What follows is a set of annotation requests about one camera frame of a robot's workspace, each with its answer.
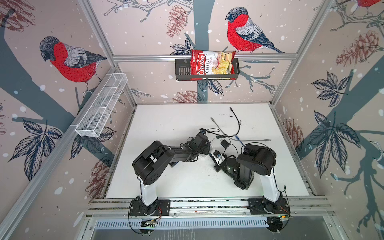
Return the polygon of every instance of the white wire mesh basket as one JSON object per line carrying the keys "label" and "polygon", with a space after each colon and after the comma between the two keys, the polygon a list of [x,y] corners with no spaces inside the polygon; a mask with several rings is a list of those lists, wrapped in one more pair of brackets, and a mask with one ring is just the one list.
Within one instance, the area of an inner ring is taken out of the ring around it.
{"label": "white wire mesh basket", "polygon": [[81,137],[100,136],[126,83],[127,76],[124,73],[111,74],[91,107],[76,127],[75,131],[77,134]]}

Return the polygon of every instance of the white table surface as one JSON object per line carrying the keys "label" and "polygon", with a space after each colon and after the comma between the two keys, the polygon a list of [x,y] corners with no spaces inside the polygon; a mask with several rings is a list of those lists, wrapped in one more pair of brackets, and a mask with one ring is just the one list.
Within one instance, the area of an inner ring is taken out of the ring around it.
{"label": "white table surface", "polygon": [[[232,107],[241,122],[238,137],[247,139],[271,139],[265,141],[276,154],[276,182],[280,190],[286,185],[288,196],[305,196],[308,191],[285,144],[279,127],[268,104],[161,104],[139,105],[118,160],[107,198],[133,198],[140,194],[140,183],[132,167],[133,160],[152,142],[159,140],[168,146],[179,146],[188,137],[194,137],[199,128],[216,128],[214,118],[228,135],[237,132],[238,124],[229,107]],[[210,140],[213,134],[207,133]],[[221,139],[211,145],[220,151]],[[241,144],[232,141],[240,151]],[[226,155],[237,155],[233,146]],[[260,178],[255,178],[249,189],[240,190],[225,173],[216,172],[212,159],[197,162],[179,162],[168,166],[155,182],[158,197],[255,197],[262,196]]]}

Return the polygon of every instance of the chip bag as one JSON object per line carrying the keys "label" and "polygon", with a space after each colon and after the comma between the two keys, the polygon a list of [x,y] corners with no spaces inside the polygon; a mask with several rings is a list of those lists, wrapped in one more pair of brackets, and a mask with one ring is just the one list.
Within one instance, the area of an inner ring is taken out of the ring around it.
{"label": "chip bag", "polygon": [[[230,53],[192,50],[191,74],[192,75],[211,75],[211,74],[235,74],[232,61],[235,51]],[[209,79],[235,79],[235,78],[209,78]],[[192,78],[191,80],[202,80],[202,78]]]}

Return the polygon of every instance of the black wire basket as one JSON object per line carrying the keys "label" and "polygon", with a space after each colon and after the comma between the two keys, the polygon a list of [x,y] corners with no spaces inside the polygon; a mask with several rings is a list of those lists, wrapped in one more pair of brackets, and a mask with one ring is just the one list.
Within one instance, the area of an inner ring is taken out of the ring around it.
{"label": "black wire basket", "polygon": [[229,80],[228,78],[237,79],[240,73],[239,60],[234,58],[232,67],[235,74],[207,74],[207,75],[191,75],[191,59],[176,59],[175,74],[178,81],[190,81],[193,78],[201,78],[202,80]]}

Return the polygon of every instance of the gray cable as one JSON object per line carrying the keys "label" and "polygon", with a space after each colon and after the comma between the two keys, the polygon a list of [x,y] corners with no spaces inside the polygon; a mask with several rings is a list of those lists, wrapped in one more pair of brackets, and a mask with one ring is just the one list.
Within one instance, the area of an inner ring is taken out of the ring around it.
{"label": "gray cable", "polygon": [[[211,118],[211,120],[212,120],[212,122],[214,122],[215,124],[216,124],[216,126],[217,126],[217,128],[225,135],[225,133],[223,132],[223,130],[221,130],[221,128],[218,126],[218,124],[215,122],[215,120],[213,119],[213,118]],[[238,142],[240,142],[239,140],[237,140],[237,139],[233,139],[233,138],[231,138],[231,137],[228,137],[229,139],[231,139],[231,140],[234,140],[234,141],[238,141]],[[253,142],[253,141],[271,141],[270,139],[259,139],[259,140],[241,140],[242,142]]]}

